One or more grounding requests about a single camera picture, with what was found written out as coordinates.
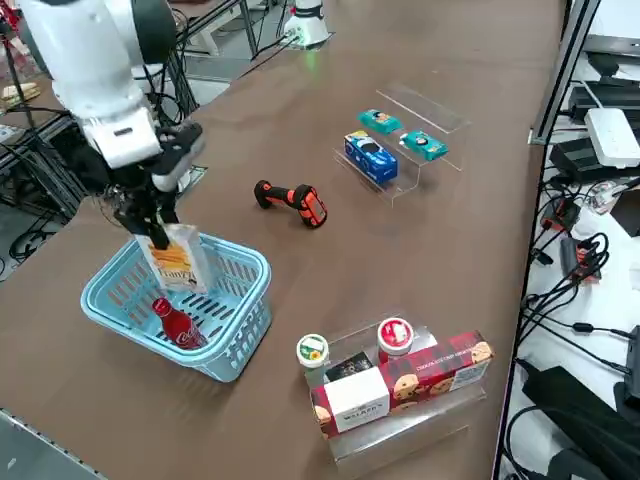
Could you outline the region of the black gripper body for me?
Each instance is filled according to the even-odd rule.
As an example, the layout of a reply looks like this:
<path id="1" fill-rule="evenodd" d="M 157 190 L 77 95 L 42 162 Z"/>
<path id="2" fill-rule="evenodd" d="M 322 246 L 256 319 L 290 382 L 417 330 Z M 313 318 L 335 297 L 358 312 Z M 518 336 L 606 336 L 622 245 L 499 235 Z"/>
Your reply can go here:
<path id="1" fill-rule="evenodd" d="M 152 198 L 179 191 L 180 180 L 204 148 L 203 129 L 195 122 L 158 127 L 156 138 L 158 152 L 113 170 L 110 194 Z"/>

